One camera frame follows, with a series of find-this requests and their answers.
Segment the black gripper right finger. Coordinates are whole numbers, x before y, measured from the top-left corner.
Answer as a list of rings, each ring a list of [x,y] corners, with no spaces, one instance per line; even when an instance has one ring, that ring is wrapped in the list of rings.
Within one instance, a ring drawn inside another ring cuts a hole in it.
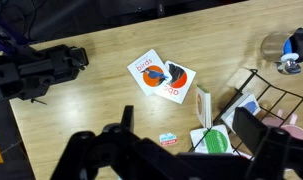
[[[244,107],[235,109],[232,128],[255,157],[272,154],[286,157],[288,154],[289,133],[263,124]]]

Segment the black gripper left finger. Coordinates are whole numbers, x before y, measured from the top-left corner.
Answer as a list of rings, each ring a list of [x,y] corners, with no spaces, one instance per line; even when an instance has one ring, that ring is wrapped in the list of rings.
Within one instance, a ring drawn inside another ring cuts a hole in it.
[[[106,125],[102,130],[102,135],[131,137],[134,136],[134,106],[126,105],[119,123]]]

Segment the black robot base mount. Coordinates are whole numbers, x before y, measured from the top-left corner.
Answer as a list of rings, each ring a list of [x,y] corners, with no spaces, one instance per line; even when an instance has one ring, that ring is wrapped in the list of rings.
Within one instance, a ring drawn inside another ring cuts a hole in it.
[[[66,45],[0,56],[0,101],[44,96],[52,85],[75,80],[88,65],[84,48]]]

